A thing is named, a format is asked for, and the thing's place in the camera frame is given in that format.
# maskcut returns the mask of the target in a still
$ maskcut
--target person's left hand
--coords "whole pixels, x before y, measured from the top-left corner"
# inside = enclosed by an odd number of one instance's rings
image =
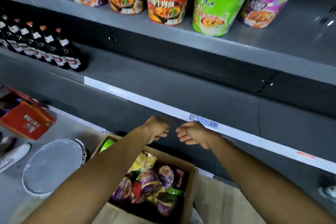
[[[159,137],[166,137],[169,132],[169,123],[161,117],[152,116],[143,126],[149,130],[151,135],[147,144],[150,144],[154,140],[158,140]]]

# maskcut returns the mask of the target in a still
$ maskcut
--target person's right hand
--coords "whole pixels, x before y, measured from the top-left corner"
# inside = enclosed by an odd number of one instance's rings
[[[198,121],[184,123],[176,129],[181,142],[185,144],[200,144],[204,149],[209,149],[208,141],[217,133],[205,128]]]

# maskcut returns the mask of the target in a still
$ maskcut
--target hand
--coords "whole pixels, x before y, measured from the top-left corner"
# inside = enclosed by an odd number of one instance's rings
[[[159,137],[166,137],[169,131],[169,123],[161,117],[152,116],[143,125],[149,130],[150,137],[147,144],[150,144],[154,140],[158,140]]]
[[[209,149],[208,141],[217,133],[205,128],[198,121],[191,121],[176,129],[181,142],[185,144],[200,144],[204,149]]]

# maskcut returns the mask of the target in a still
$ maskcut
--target dark bottle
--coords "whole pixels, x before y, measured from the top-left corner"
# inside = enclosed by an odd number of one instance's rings
[[[49,53],[52,55],[52,57],[54,58],[54,61],[56,62],[56,64],[63,69],[69,69],[70,66],[67,63],[65,57],[63,56],[63,52],[62,52],[62,46],[59,43],[59,41],[57,41],[56,39],[54,39],[53,35],[50,34],[47,31],[47,27],[46,26],[40,26],[40,28],[44,28],[44,39],[47,42],[48,45],[48,50]]]
[[[46,31],[46,26],[40,26],[40,30],[37,30],[33,33],[33,38],[35,39],[37,50],[42,55],[44,60],[50,65],[57,66],[53,56],[49,53],[48,44],[44,39],[44,36],[47,34]]]
[[[28,24],[26,26],[20,27],[20,33],[21,35],[16,37],[16,42],[23,48],[23,52],[30,58],[36,59],[36,49],[34,47],[28,46],[28,40],[33,39],[32,34],[29,31]]]
[[[15,49],[16,52],[26,55],[23,52],[23,48],[20,46],[18,41],[20,41],[20,27],[19,27],[20,19],[15,18],[14,21],[8,22],[9,30],[6,32],[6,39],[11,44],[11,46]]]
[[[6,32],[9,31],[9,28],[7,27],[7,20],[8,20],[7,15],[3,14],[0,20],[0,42],[10,51],[16,52],[6,39]]]
[[[71,40],[65,37],[61,28],[56,28],[57,40],[62,45],[63,55],[69,66],[76,72],[84,71],[87,67],[87,59],[80,50],[73,45]]]

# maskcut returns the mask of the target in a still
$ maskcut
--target red box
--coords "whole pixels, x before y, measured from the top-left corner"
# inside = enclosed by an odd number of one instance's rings
[[[55,117],[27,95],[9,87],[2,88],[1,91],[0,101],[9,93],[14,93],[23,99],[18,106],[0,118],[0,125],[8,130],[23,137],[37,140],[56,122]]]

